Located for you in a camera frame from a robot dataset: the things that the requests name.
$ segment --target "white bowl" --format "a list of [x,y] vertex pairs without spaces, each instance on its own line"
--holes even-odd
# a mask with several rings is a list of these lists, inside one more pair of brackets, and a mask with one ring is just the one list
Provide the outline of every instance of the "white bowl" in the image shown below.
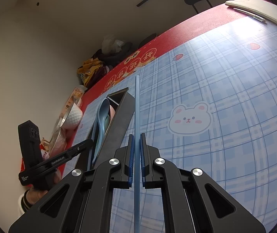
[[75,103],[72,103],[62,119],[61,127],[66,130],[74,130],[79,125],[81,119],[81,109]]

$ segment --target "notebook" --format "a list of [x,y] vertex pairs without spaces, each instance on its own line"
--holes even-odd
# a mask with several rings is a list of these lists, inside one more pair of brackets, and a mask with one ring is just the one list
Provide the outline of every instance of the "notebook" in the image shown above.
[[230,0],[225,4],[254,13],[277,24],[277,5],[266,0]]

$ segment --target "yellow cloth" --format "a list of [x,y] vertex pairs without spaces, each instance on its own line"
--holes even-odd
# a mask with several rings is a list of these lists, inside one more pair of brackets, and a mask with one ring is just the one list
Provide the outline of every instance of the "yellow cloth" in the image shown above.
[[80,68],[77,69],[77,74],[81,78],[84,86],[87,86],[93,75],[103,66],[103,62],[98,58],[86,60]]
[[277,24],[277,5],[265,0],[230,0],[227,6],[246,10]]

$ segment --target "bear cartoon print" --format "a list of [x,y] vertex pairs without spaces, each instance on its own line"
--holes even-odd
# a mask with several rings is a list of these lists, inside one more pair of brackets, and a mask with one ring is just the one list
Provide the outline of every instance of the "bear cartoon print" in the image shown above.
[[201,102],[193,108],[179,105],[172,110],[168,129],[173,134],[193,135],[198,134],[211,124],[211,114],[208,112],[209,105]]

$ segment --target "white wall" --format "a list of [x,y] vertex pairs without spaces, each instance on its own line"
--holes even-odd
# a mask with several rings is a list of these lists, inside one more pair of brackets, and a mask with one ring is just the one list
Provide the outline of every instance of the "white wall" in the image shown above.
[[49,138],[86,58],[79,41],[32,12],[15,7],[0,16],[0,226],[18,217],[21,165],[17,126],[32,120]]
[[[148,35],[158,34],[195,15],[184,0],[20,0],[41,11],[85,43],[90,56],[101,47],[103,36],[114,34],[138,45]],[[213,6],[226,0],[210,0]],[[206,1],[196,4],[198,11],[209,8]]]

